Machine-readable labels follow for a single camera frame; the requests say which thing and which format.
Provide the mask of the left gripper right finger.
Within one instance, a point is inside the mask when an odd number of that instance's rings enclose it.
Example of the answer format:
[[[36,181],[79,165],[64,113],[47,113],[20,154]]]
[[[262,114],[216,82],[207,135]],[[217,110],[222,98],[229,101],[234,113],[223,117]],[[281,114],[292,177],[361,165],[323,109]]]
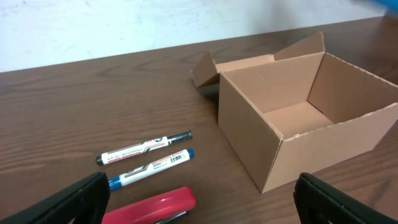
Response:
[[[397,224],[306,172],[296,181],[294,202],[302,224]]]

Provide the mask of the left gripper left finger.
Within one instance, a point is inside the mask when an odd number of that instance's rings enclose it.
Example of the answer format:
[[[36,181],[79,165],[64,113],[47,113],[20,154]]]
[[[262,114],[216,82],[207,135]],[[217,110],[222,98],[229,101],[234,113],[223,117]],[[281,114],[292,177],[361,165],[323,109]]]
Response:
[[[43,201],[3,220],[2,224],[101,223],[110,198],[108,178],[95,172]]]

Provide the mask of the cardboard box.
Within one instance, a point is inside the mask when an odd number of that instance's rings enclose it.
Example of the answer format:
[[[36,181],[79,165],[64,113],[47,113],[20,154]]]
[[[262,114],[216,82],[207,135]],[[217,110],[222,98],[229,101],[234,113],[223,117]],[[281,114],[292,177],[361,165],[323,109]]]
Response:
[[[274,54],[192,68],[219,86],[218,126],[260,192],[373,150],[397,121],[397,85],[325,50],[321,32]]]

